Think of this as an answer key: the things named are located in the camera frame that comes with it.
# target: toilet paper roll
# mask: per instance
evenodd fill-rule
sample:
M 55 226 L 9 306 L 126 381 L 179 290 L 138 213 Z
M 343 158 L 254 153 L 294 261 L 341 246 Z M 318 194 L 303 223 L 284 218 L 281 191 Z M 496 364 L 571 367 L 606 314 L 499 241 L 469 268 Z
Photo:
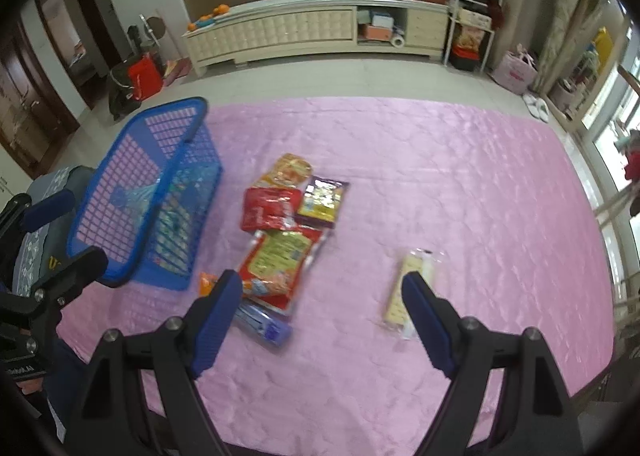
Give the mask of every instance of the toilet paper roll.
M 404 37 L 400 34 L 394 34 L 391 36 L 390 42 L 396 48 L 402 48 L 404 46 Z

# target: pink bag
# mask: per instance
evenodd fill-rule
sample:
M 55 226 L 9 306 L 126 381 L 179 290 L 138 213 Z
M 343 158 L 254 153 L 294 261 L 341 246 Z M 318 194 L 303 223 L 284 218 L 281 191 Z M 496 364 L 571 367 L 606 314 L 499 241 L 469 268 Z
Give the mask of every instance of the pink bag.
M 500 86 L 516 95 L 522 95 L 538 75 L 533 58 L 520 45 L 518 52 L 507 52 L 491 77 Z

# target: tile floor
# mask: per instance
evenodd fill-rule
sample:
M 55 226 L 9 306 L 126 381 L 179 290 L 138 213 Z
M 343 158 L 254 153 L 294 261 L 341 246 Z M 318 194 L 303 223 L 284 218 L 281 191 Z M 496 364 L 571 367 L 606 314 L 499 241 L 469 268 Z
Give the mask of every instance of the tile floor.
M 521 97 L 490 78 L 446 69 L 422 58 L 334 54 L 258 61 L 244 67 L 220 64 L 210 67 L 203 78 L 190 74 L 178 80 L 117 123 L 109 113 L 107 99 L 101 100 L 93 111 L 81 115 L 81 127 L 69 140 L 54 169 L 72 163 L 97 166 L 133 115 L 151 106 L 194 95 L 203 96 L 212 107 L 292 97 L 401 97 L 465 104 L 533 119 Z M 602 196 L 580 151 L 553 117 L 549 125 L 574 163 L 591 206 L 597 207 L 602 203 Z M 605 243 L 616 273 L 620 255 L 615 236 L 605 235 Z

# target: cabinet drawer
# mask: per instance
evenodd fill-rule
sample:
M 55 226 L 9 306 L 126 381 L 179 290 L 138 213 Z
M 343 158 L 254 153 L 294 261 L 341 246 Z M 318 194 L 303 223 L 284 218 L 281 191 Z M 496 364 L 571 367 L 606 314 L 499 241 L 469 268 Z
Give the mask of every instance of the cabinet drawer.
M 241 50 L 287 43 L 352 40 L 351 10 L 309 11 L 276 14 L 240 21 L 188 38 L 196 61 Z
M 426 48 L 444 48 L 447 14 L 408 10 L 406 44 Z

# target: screw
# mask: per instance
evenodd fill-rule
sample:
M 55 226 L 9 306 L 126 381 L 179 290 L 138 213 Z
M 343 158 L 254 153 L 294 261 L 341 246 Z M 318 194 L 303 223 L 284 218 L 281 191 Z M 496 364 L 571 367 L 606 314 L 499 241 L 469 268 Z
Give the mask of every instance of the screw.
M 119 335 L 120 335 L 120 332 L 116 330 L 116 328 L 111 328 L 110 330 L 107 330 L 106 332 L 104 332 L 104 334 L 102 335 L 102 338 L 107 342 L 113 342 L 118 338 Z
M 170 317 L 164 323 L 167 330 L 176 331 L 182 327 L 182 318 L 181 317 Z
M 532 341 L 540 340 L 540 338 L 542 337 L 542 333 L 540 333 L 540 330 L 538 328 L 534 328 L 533 326 L 525 328 L 524 335 L 526 335 L 527 338 Z
M 31 354 L 34 354 L 36 353 L 36 351 L 38 351 L 38 342 L 33 337 L 29 337 L 27 339 L 27 351 Z
M 463 317 L 460 323 L 465 330 L 477 330 L 480 325 L 480 321 L 475 317 Z

